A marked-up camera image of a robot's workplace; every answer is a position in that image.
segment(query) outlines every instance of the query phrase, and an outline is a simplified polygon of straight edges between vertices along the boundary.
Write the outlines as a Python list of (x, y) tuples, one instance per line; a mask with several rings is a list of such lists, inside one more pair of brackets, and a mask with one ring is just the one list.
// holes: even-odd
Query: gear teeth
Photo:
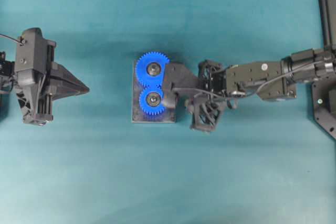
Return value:
[[(148, 64), (153, 62), (161, 67), (160, 74), (155, 77), (147, 73)], [(148, 86), (160, 87), (163, 81), (164, 67), (167, 63), (169, 63), (169, 58), (160, 52), (152, 51), (145, 53), (138, 59), (135, 66), (135, 74), (138, 82), (145, 88)]]
[(161, 102), (156, 107), (151, 107), (147, 104), (147, 101), (146, 101), (147, 95), (149, 93), (152, 93), (152, 92), (158, 93), (160, 95), (161, 100), (162, 100), (163, 92), (160, 88), (157, 88), (157, 87), (147, 87), (141, 92), (141, 94), (139, 96), (140, 108), (144, 113), (146, 113), (149, 116), (159, 115), (164, 111), (164, 106), (162, 105)]

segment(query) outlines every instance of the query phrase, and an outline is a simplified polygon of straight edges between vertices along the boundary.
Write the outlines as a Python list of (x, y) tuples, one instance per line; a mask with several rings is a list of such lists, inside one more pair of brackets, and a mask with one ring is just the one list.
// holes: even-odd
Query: robotic arm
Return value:
[[(162, 83), (163, 105), (174, 109), (179, 97), (187, 97), (185, 105), (193, 115), (191, 128), (211, 132), (224, 110), (235, 109), (239, 99), (253, 94), (271, 102), (294, 99), (296, 83), (336, 79), (335, 63), (331, 47), (297, 52), (279, 62), (252, 62), (228, 68), (205, 60), (198, 65), (198, 77), (181, 63), (168, 63)], [(336, 99), (336, 94), (330, 93), (331, 100)]]
[(14, 41), (18, 44), (15, 62), (7, 61), (4, 52), (0, 54), (0, 95), (15, 89), (24, 123), (45, 125), (53, 120), (54, 100), (89, 92), (54, 62), (56, 42), (44, 39), (40, 28), (28, 29)]

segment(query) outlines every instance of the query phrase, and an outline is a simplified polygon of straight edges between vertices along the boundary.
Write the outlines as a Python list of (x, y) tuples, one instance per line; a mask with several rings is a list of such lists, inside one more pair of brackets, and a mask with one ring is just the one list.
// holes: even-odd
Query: teal tabletop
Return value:
[[(132, 124), (132, 63), (156, 50), (194, 73), (278, 61), (323, 46), (318, 0), (1, 0), (0, 33), (40, 27), (55, 61), (90, 93), (55, 101), (54, 121), (22, 123), (15, 94), (0, 108), (0, 223), (336, 222), (335, 142), (295, 100), (244, 99), (211, 134)], [(16, 46), (0, 40), (7, 59)]]

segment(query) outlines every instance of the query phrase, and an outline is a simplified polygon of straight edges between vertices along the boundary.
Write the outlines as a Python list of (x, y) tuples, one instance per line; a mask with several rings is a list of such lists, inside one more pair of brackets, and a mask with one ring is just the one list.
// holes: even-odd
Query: metal bracket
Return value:
[(311, 85), (315, 121), (334, 138), (336, 138), (336, 114), (333, 113), (336, 101), (335, 88), (336, 76), (316, 81)]

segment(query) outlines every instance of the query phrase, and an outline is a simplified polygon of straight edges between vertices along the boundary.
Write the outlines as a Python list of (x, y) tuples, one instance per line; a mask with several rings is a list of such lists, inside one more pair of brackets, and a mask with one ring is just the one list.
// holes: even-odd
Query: wire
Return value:
[(279, 76), (277, 76), (277, 77), (275, 77), (275, 78), (273, 78), (273, 79), (270, 79), (270, 80), (264, 82), (264, 83), (261, 84), (261, 85), (260, 85), (254, 92), (252, 92), (252, 93), (250, 93), (250, 94), (248, 94), (248, 95), (246, 95), (246, 96), (244, 96), (244, 97), (242, 97), (242, 98), (250, 97), (250, 96), (252, 96), (252, 95), (254, 95), (254, 94), (256, 94), (256, 93), (259, 93), (260, 90), (263, 89), (264, 86), (266, 86), (266, 85), (268, 85), (268, 84), (270, 84), (270, 83), (272, 83), (272, 82), (275, 82), (275, 81), (277, 81), (277, 80), (279, 80), (279, 79), (282, 79), (282, 78), (284, 78), (284, 77), (287, 77), (287, 76), (289, 76), (289, 75), (291, 75), (291, 74), (293, 74), (293, 73), (295, 73), (295, 72), (298, 72), (298, 71), (300, 71), (300, 70), (302, 70), (302, 69), (304, 69), (304, 68), (307, 68), (307, 67), (310, 67), (310, 66), (314, 66), (314, 65), (317, 65), (317, 64), (320, 64), (320, 63), (323, 63), (323, 61), (320, 60), (320, 61), (315, 61), (315, 62), (312, 62), (312, 63), (308, 63), (308, 64), (305, 64), (305, 65), (303, 65), (303, 66), (301, 66), (301, 67), (299, 67), (299, 68), (297, 68), (297, 69), (294, 69), (294, 70), (291, 70), (291, 71), (289, 71), (289, 72), (287, 72), (287, 73), (281, 74), (281, 75), (279, 75)]
[(211, 72), (211, 74), (214, 74), (214, 73), (221, 73), (221, 72), (224, 72), (227, 68), (222, 68), (222, 69), (218, 69), (216, 71), (213, 71)]
[(15, 43), (18, 43), (19, 45), (23, 46), (23, 43), (17, 39), (14, 39), (10, 36), (4, 35), (4, 34), (0, 34), (0, 37), (6, 38), (6, 39), (10, 39), (12, 41), (14, 41)]
[(198, 91), (198, 92), (200, 92), (200, 93), (204, 93), (204, 94), (212, 95), (212, 96), (214, 96), (214, 97), (216, 97), (216, 98), (219, 98), (219, 99), (221, 99), (221, 100), (223, 100), (223, 101), (228, 101), (228, 100), (233, 100), (233, 99), (242, 99), (242, 98), (250, 97), (250, 96), (252, 96), (252, 95), (254, 95), (254, 94), (256, 94), (256, 93), (259, 93), (260, 90), (261, 90), (264, 86), (266, 86), (266, 85), (268, 85), (268, 84), (270, 84), (270, 83), (272, 83), (272, 82), (275, 82), (275, 81), (277, 81), (277, 80), (279, 80), (279, 79), (282, 79), (282, 78), (284, 78), (284, 77), (287, 77), (287, 76), (289, 76), (289, 75), (291, 75), (291, 74), (293, 74), (293, 73), (295, 73), (295, 72), (298, 72), (298, 71), (300, 71), (300, 70), (302, 70), (302, 69), (305, 69), (305, 68), (307, 68), (307, 67), (314, 66), (314, 65), (317, 65), (317, 64), (320, 64), (320, 63), (323, 63), (323, 61), (320, 60), (320, 61), (315, 61), (315, 62), (312, 62), (312, 63), (308, 63), (308, 64), (305, 64), (305, 65), (303, 65), (303, 66), (301, 66), (301, 67), (299, 67), (299, 68), (297, 68), (297, 69), (294, 69), (294, 70), (291, 70), (291, 71), (289, 71), (289, 72), (287, 72), (287, 73), (281, 74), (280, 76), (277, 76), (277, 77), (275, 77), (275, 78), (273, 78), (273, 79), (270, 79), (270, 80), (264, 82), (264, 83), (261, 84), (261, 85), (260, 85), (254, 92), (252, 92), (252, 93), (250, 93), (250, 94), (248, 94), (248, 95), (245, 95), (245, 96), (243, 96), (243, 97), (235, 97), (235, 98), (231, 98), (231, 97), (223, 97), (223, 96), (221, 96), (221, 95), (215, 94), (215, 93), (210, 92), (210, 91), (206, 91), (206, 90), (202, 90), (202, 89), (194, 89), (194, 88), (173, 88), (172, 90), (173, 90), (173, 91), (177, 91), (177, 92), (178, 92), (178, 91), (183, 91), (183, 90), (185, 90), (185, 91), (188, 91), (188, 90), (190, 90), (190, 91)]
[[(0, 88), (1, 88), (1, 86), (5, 86), (6, 84), (7, 83), (0, 83)], [(1, 90), (0, 89), (0, 94), (9, 94), (9, 93), (11, 93), (11, 91), (13, 90), (13, 87), (14, 87), (14, 82), (12, 81), (11, 85), (10, 85), (10, 89), (9, 90)]]

